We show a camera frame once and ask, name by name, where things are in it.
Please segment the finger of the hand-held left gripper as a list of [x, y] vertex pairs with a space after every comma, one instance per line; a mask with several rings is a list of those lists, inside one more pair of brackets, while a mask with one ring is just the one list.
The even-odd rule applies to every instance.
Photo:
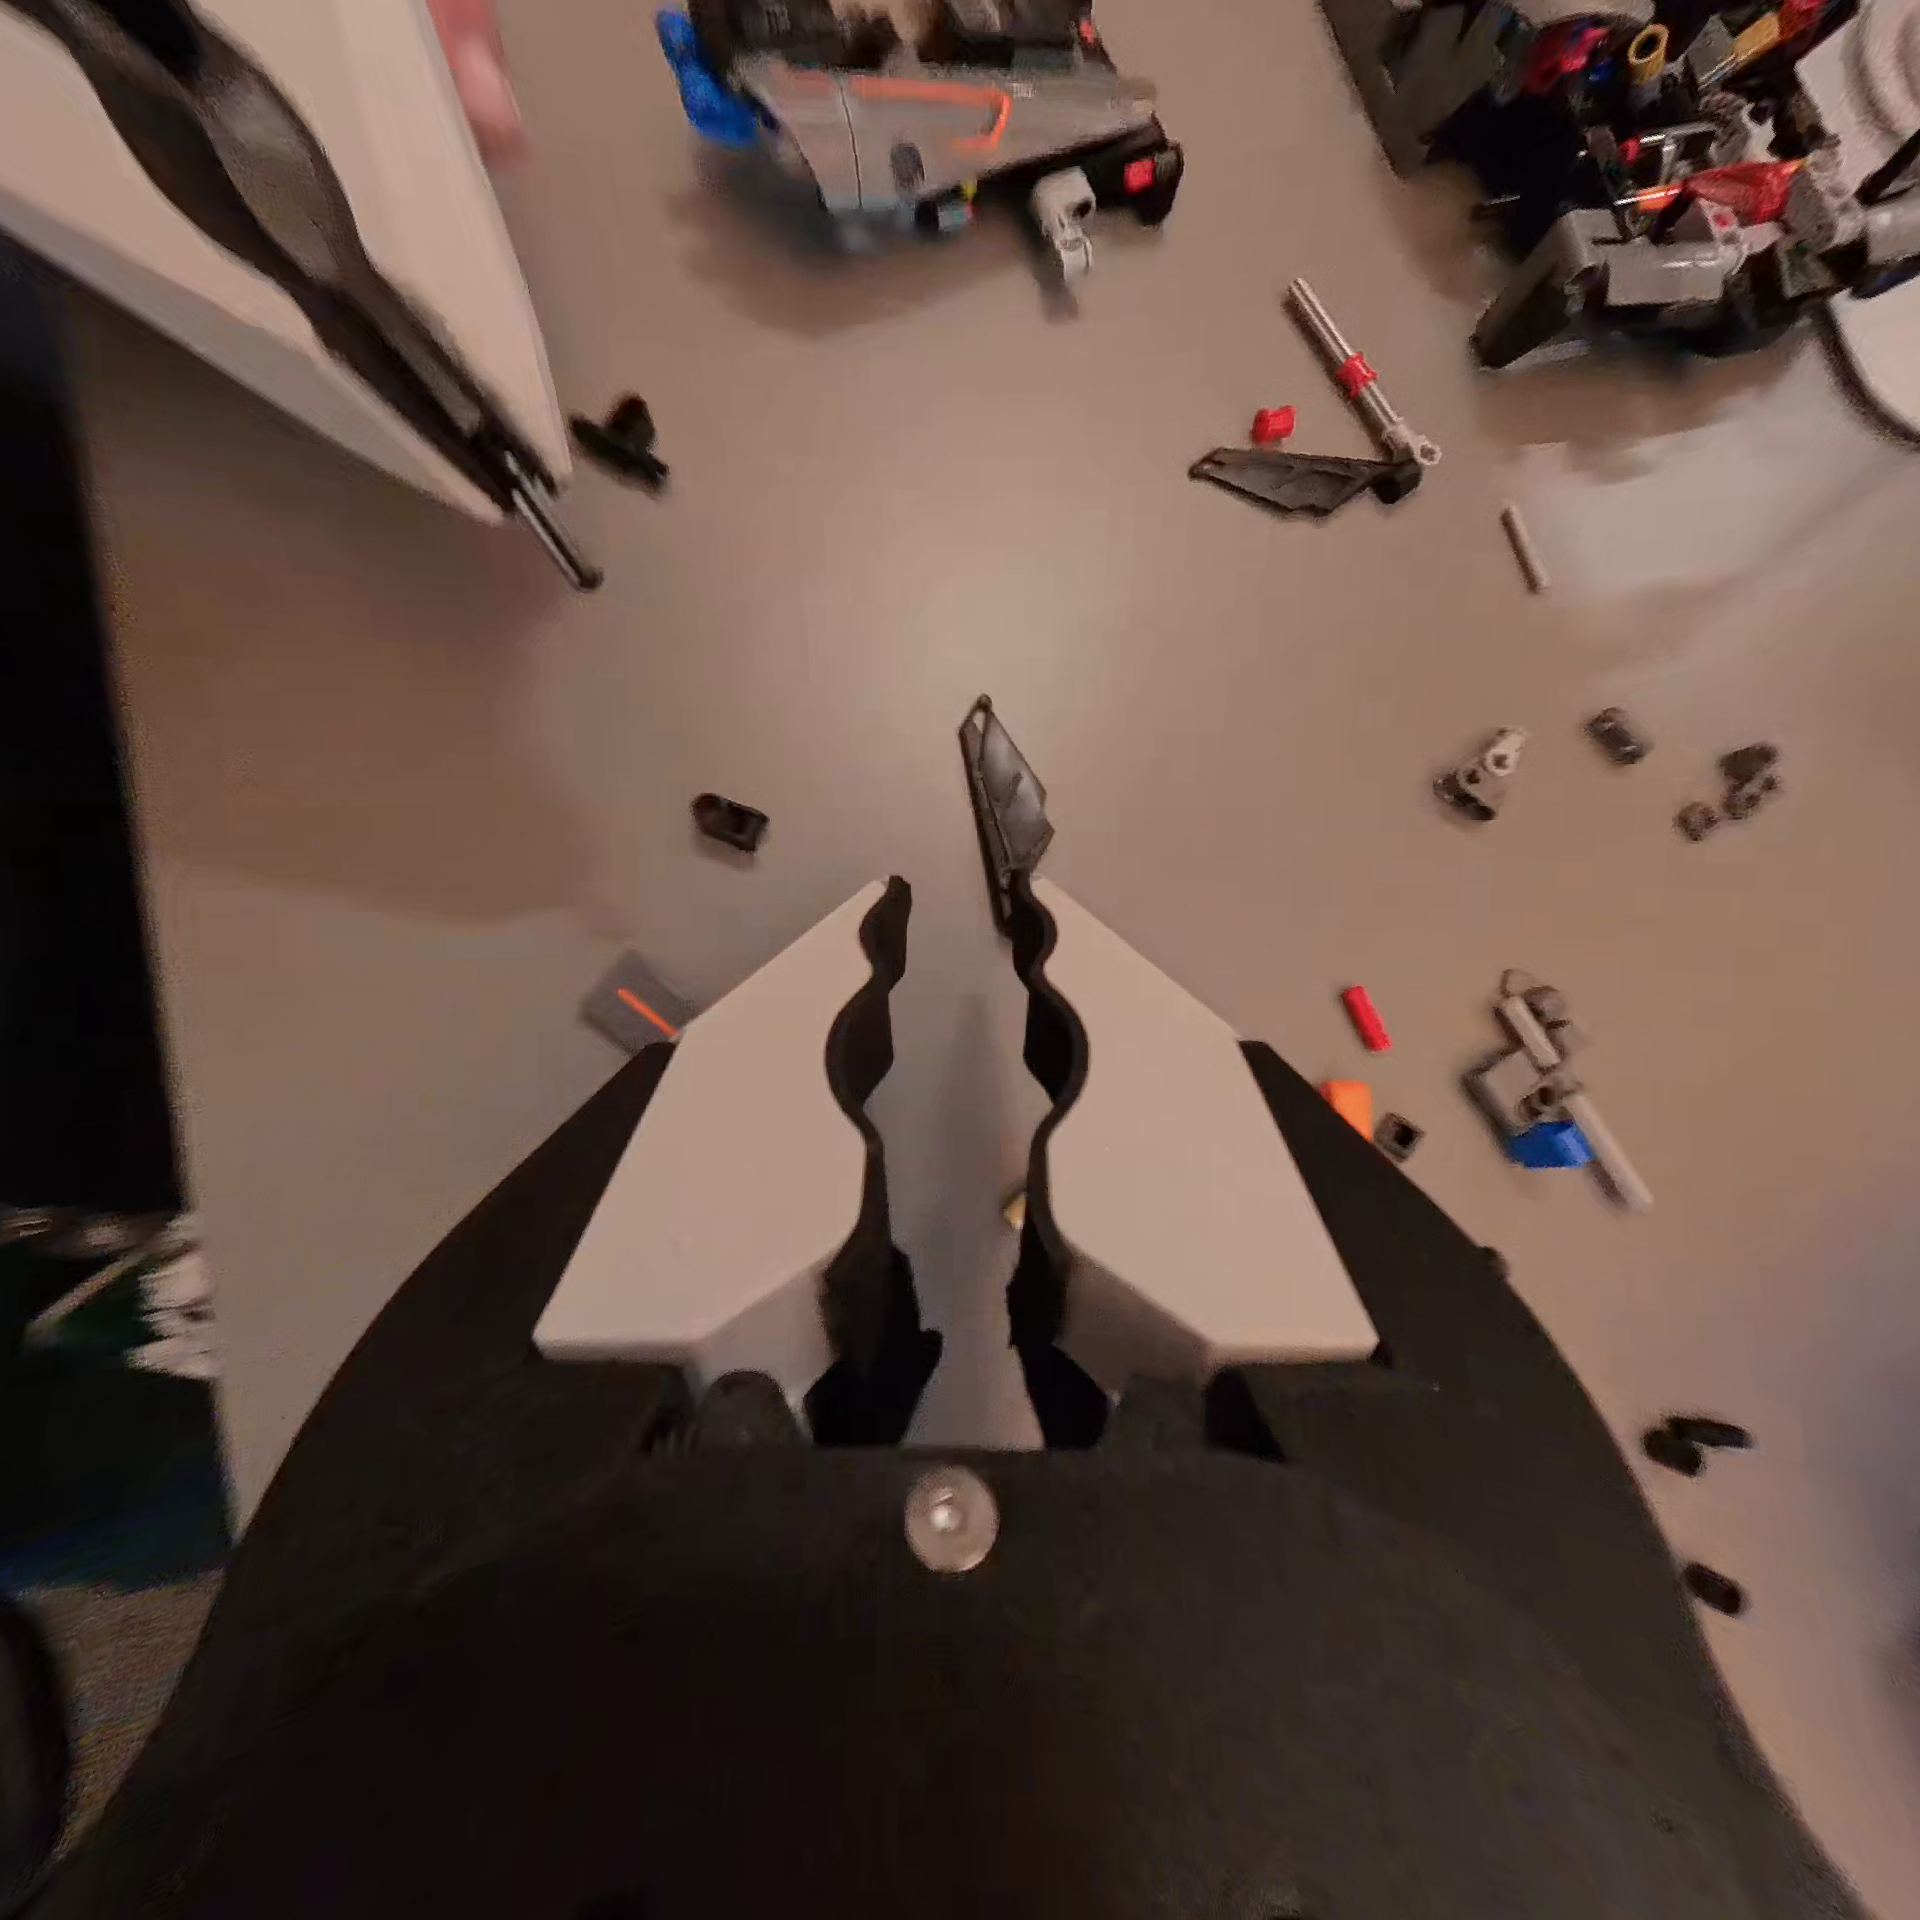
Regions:
[[5, 235], [129, 309], [170, 295], [211, 242], [282, 288], [476, 498], [517, 442], [486, 394], [381, 279], [321, 142], [251, 56], [186, 15], [161, 51], [129, 4], [2, 4]]
[[[371, 262], [486, 394], [552, 495], [571, 456], [538, 309], [430, 4], [129, 4], [161, 51], [195, 15], [262, 68], [317, 138]], [[177, 268], [129, 314], [344, 456], [428, 498], [476, 498], [449, 454], [238, 261]]]

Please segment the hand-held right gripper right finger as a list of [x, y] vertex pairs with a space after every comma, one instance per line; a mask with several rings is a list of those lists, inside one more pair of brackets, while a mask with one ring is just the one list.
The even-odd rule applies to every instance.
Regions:
[[1133, 1388], [1353, 1365], [1378, 1330], [1238, 1034], [1051, 879], [1008, 942], [1044, 1094], [1006, 1290], [1046, 1448], [1092, 1448]]

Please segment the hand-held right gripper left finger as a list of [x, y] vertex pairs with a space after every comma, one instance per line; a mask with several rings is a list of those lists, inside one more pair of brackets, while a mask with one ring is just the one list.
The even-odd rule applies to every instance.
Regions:
[[874, 1094], [896, 1063], [913, 892], [858, 890], [662, 1050], [534, 1323], [554, 1363], [697, 1395], [770, 1383], [825, 1447], [896, 1447], [945, 1340], [896, 1246]]

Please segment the black lego axle pin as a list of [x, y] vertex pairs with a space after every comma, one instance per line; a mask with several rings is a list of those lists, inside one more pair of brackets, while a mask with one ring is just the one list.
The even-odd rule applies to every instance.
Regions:
[[598, 592], [606, 572], [597, 566], [561, 517], [561, 486], [538, 454], [513, 438], [489, 447], [506, 515], [518, 522], [552, 557], [569, 589]]

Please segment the black lego wing panel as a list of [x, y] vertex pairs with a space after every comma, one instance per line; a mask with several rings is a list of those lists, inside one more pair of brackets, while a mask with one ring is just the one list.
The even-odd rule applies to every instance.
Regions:
[[1046, 788], [985, 692], [968, 708], [958, 749], [990, 884], [992, 922], [997, 932], [1008, 938], [1017, 892], [1030, 882], [1053, 839]]

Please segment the grey orange-striped lego panel assembly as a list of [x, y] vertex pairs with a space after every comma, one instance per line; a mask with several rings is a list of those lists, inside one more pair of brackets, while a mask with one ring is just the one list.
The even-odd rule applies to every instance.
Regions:
[[1016, 208], [1058, 280], [1092, 268], [1092, 220], [1166, 221], [1184, 149], [1125, 74], [1090, 3], [696, 3], [709, 64], [752, 102], [750, 151], [850, 244], [948, 235]]

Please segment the blue lego pin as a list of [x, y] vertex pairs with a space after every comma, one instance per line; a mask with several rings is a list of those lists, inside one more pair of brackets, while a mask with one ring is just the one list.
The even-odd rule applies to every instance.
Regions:
[[756, 109], [709, 64], [690, 14], [662, 7], [657, 14], [657, 38], [692, 133], [731, 152], [756, 146]]

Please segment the scattered black lego pins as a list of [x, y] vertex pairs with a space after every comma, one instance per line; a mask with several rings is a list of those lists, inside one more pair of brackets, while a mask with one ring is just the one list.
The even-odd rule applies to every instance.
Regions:
[[[1420, 1139], [1422, 1131], [1411, 1119], [1392, 1110], [1373, 1125], [1373, 1143], [1392, 1160], [1406, 1160]], [[1642, 1435], [1642, 1452], [1651, 1463], [1688, 1478], [1696, 1478], [1705, 1472], [1709, 1453], [1748, 1452], [1753, 1447], [1755, 1437], [1748, 1428], [1696, 1412], [1668, 1414], [1661, 1424], [1646, 1428]], [[1681, 1576], [1692, 1600], [1709, 1611], [1725, 1618], [1742, 1618], [1746, 1614], [1746, 1589], [1731, 1575], [1698, 1562], [1688, 1562]]]

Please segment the large lego car model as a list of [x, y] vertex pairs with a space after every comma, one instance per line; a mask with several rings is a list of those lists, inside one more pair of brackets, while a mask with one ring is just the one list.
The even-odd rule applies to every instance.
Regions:
[[1860, 3], [1324, 3], [1397, 176], [1480, 186], [1489, 371], [1598, 331], [1755, 351], [1842, 290], [1798, 56]]

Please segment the person's left hand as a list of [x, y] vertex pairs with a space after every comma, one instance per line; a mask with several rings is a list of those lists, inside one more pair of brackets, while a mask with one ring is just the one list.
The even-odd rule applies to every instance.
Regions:
[[513, 160], [524, 123], [497, 3], [425, 3], [480, 152]]

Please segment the grey tile with orange stripe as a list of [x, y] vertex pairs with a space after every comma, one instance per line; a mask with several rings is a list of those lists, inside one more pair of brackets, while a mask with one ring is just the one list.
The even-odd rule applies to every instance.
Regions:
[[637, 949], [616, 955], [581, 1002], [581, 1021], [626, 1055], [678, 1043], [700, 1004]]

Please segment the black T-shaped pin connector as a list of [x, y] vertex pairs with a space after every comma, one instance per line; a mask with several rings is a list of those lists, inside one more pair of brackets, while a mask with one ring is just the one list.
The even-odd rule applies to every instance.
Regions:
[[622, 485], [659, 494], [669, 468], [659, 456], [659, 429], [642, 396], [624, 394], [598, 415], [571, 414], [566, 432], [589, 464]]

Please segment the grey axle black panel assembly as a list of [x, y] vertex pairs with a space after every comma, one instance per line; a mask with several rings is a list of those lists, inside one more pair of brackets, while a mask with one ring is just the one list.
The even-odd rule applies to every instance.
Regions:
[[1246, 498], [1278, 517], [1324, 522], [1360, 495], [1392, 507], [1418, 494], [1443, 447], [1382, 394], [1378, 371], [1333, 319], [1307, 279], [1288, 285], [1288, 303], [1316, 348], [1337, 394], [1363, 420], [1376, 452], [1315, 454], [1281, 438], [1212, 447], [1187, 470], [1188, 479]]

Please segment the white rounded board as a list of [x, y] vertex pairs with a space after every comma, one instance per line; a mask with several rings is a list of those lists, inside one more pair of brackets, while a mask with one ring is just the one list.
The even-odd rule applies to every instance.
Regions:
[[1860, 3], [1798, 56], [1794, 77], [1840, 224], [1830, 348], [1862, 407], [1915, 442], [1918, 4]]

